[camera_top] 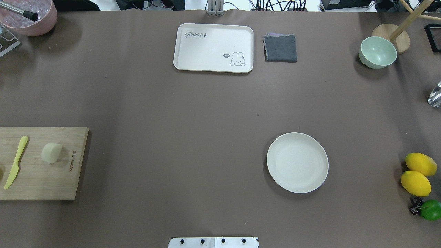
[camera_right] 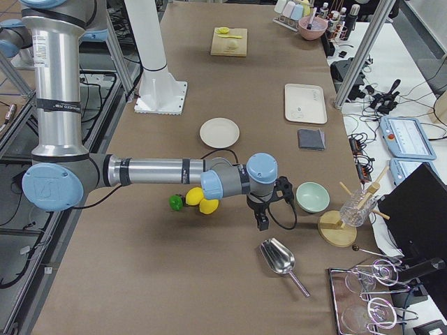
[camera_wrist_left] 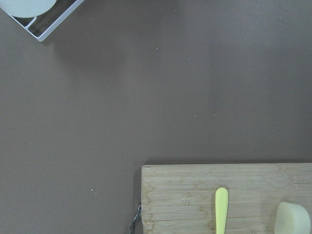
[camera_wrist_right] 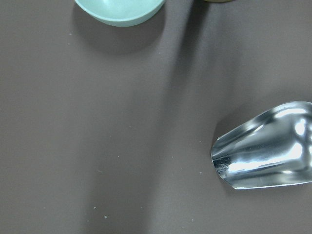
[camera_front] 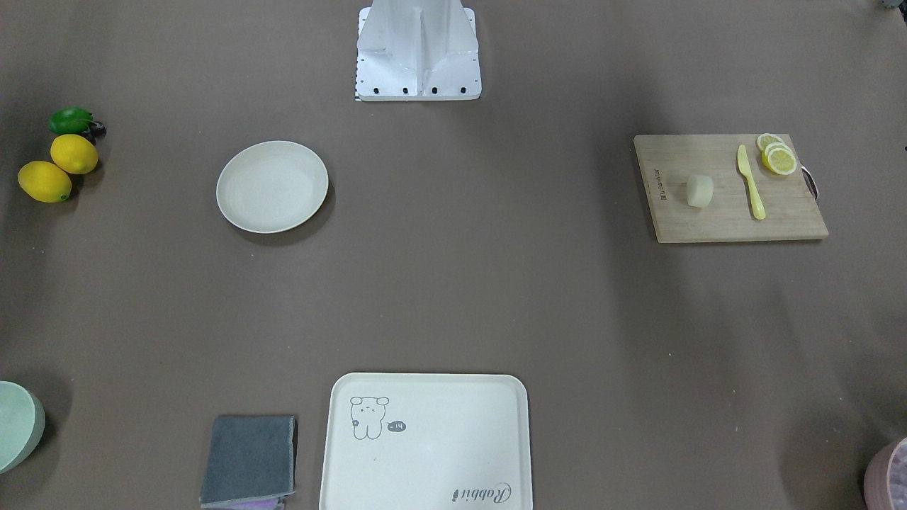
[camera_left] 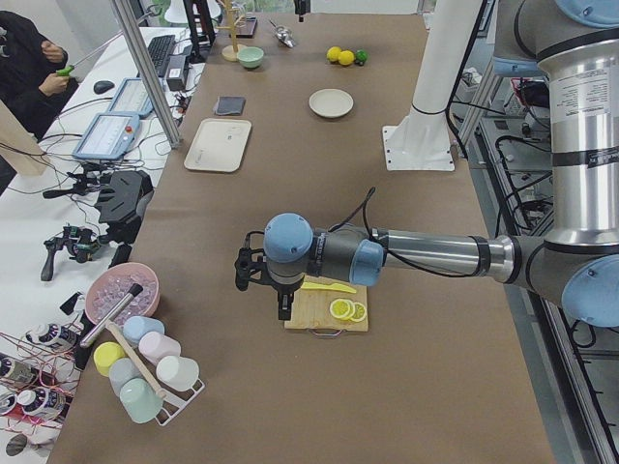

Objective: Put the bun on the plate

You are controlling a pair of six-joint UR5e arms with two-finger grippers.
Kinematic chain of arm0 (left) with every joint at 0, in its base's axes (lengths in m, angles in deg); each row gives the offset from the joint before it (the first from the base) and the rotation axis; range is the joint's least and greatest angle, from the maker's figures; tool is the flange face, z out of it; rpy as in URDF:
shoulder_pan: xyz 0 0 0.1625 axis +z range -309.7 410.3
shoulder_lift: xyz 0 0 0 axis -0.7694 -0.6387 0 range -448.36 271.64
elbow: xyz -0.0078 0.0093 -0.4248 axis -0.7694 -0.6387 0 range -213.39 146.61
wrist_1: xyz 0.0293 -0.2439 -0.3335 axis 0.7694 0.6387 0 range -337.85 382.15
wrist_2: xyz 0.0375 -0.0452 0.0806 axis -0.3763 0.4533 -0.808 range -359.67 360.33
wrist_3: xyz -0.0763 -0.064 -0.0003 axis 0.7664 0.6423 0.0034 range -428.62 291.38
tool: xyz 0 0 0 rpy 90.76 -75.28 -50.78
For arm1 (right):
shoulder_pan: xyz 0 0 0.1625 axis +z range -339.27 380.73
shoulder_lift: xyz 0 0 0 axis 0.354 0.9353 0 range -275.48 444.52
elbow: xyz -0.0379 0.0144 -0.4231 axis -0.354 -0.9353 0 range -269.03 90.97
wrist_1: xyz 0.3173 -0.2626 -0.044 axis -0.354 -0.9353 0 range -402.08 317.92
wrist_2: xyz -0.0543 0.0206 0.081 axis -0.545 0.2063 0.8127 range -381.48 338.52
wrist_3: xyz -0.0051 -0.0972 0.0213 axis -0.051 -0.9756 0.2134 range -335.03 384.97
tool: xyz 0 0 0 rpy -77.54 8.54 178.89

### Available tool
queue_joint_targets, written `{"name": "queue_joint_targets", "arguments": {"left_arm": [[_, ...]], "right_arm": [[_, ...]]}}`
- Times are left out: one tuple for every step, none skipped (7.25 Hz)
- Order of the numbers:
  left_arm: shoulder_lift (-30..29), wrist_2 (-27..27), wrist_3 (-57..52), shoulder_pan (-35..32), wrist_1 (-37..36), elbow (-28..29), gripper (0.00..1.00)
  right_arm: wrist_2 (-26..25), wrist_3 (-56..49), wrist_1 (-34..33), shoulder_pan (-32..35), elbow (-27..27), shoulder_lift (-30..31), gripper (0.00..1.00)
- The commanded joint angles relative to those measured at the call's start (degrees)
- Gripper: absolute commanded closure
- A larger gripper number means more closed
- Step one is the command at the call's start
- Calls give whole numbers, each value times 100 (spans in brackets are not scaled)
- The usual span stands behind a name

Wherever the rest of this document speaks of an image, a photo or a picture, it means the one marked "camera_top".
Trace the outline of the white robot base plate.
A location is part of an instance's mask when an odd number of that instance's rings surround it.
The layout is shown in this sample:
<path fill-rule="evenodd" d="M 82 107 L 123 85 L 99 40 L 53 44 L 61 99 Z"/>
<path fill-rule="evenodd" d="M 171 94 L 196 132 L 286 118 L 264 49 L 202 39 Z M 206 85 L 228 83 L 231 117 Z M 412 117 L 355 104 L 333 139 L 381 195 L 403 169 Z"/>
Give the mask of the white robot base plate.
<path fill-rule="evenodd" d="M 169 248 L 258 248 L 256 237 L 175 237 Z"/>

